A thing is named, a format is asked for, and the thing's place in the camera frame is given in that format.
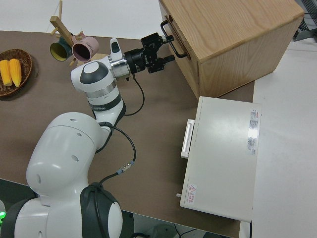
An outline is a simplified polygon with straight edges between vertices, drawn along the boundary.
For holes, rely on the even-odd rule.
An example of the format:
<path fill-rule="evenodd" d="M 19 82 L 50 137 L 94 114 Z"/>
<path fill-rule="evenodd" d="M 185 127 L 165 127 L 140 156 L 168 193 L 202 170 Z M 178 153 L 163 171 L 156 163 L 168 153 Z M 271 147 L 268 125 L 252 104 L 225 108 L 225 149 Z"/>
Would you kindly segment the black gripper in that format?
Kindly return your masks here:
<path fill-rule="evenodd" d="M 172 35 L 160 36 L 153 33 L 141 39 L 143 48 L 133 49 L 124 53 L 124 57 L 132 74 L 148 69 L 148 73 L 154 73 L 164 70 L 168 62 L 174 61 L 175 56 L 169 55 L 164 58 L 158 58 L 154 49 L 159 49 L 163 44 L 174 41 Z"/>

